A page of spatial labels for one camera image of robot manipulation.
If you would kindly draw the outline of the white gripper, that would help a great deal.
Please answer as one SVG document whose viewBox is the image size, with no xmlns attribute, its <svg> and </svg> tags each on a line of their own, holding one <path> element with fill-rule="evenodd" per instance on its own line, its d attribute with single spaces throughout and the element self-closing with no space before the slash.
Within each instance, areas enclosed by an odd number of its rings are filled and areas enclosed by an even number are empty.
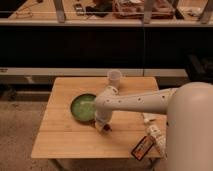
<svg viewBox="0 0 213 171">
<path fill-rule="evenodd" d="M 106 131 L 106 130 L 104 130 L 104 126 L 106 124 L 109 124 L 109 121 L 111 120 L 111 118 L 112 118 L 112 114 L 111 113 L 96 112 L 95 113 L 95 128 L 99 132 Z"/>
</svg>

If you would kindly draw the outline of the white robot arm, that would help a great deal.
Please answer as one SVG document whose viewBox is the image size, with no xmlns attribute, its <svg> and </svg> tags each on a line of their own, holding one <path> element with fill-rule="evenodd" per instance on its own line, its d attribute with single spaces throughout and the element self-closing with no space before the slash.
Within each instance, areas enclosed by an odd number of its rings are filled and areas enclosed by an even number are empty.
<svg viewBox="0 0 213 171">
<path fill-rule="evenodd" d="M 213 171 L 213 85 L 191 82 L 179 88 L 119 95 L 108 86 L 95 99 L 97 121 L 113 111 L 167 116 L 167 171 Z"/>
</svg>

